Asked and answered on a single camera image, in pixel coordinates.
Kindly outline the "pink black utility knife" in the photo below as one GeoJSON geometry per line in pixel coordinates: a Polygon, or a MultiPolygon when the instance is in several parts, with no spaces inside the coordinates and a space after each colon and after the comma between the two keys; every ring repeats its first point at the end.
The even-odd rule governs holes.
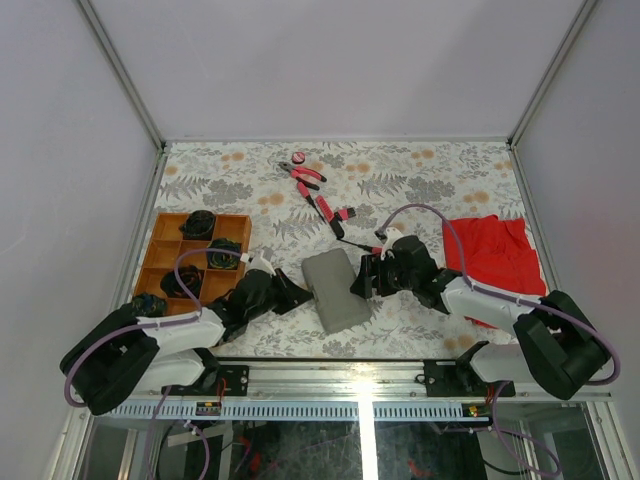
{"type": "Polygon", "coordinates": [[[338,219],[337,215],[331,209],[331,207],[329,206],[325,198],[321,195],[318,195],[316,197],[316,204],[320,208],[320,211],[322,212],[324,218],[326,219],[329,226],[331,227],[331,230],[333,231],[335,237],[338,240],[343,239],[344,230],[341,226],[341,221],[338,219]]]}

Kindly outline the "pink black long screwdriver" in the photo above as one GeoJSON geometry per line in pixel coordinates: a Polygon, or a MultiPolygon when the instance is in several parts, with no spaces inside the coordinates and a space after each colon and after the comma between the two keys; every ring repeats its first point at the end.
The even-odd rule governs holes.
{"type": "Polygon", "coordinates": [[[382,248],[381,247],[376,247],[376,246],[369,246],[369,245],[364,245],[364,244],[360,244],[360,243],[354,243],[354,242],[350,242],[348,240],[345,239],[341,239],[341,242],[357,247],[369,254],[373,254],[373,255],[381,255],[382,254],[382,248]]]}

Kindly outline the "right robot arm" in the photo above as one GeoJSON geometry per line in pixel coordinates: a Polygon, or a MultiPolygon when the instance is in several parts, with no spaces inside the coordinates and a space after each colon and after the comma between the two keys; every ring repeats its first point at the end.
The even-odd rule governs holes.
{"type": "Polygon", "coordinates": [[[514,345],[484,344],[456,369],[458,387],[478,394],[490,383],[536,382],[560,400],[595,384],[613,355],[576,303],[554,290],[540,297],[517,294],[441,268],[416,236],[388,239],[361,258],[353,294],[369,299],[409,291],[419,303],[444,314],[478,320],[514,336],[514,345]]]}

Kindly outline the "pink black screwdriver short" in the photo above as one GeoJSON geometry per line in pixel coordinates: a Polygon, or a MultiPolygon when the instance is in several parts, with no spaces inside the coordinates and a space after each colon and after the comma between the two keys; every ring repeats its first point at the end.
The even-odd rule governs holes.
{"type": "Polygon", "coordinates": [[[314,211],[316,212],[316,214],[319,216],[319,218],[321,219],[322,222],[325,221],[325,218],[323,216],[323,214],[321,213],[321,211],[318,209],[318,207],[316,206],[311,193],[309,192],[309,189],[307,188],[306,185],[304,185],[302,182],[298,181],[296,184],[296,188],[298,190],[298,192],[300,193],[300,195],[304,198],[304,200],[314,209],[314,211]]]}

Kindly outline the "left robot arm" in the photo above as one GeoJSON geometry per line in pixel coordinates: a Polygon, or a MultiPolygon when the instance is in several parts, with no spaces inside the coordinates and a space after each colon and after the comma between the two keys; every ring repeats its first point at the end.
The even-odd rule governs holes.
{"type": "Polygon", "coordinates": [[[266,313],[283,315],[312,298],[279,269],[251,269],[227,294],[192,312],[144,317],[125,304],[61,360],[64,398],[102,415],[138,392],[177,386],[208,394],[219,381],[210,348],[239,337],[266,313]]]}

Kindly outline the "grey plastic tool case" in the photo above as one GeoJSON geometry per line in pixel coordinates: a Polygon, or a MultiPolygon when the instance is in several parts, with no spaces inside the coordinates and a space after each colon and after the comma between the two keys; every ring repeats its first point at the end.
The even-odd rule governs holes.
{"type": "Polygon", "coordinates": [[[372,311],[367,301],[350,291],[356,274],[343,249],[306,258],[301,268],[327,334],[351,329],[371,319],[372,311]]]}

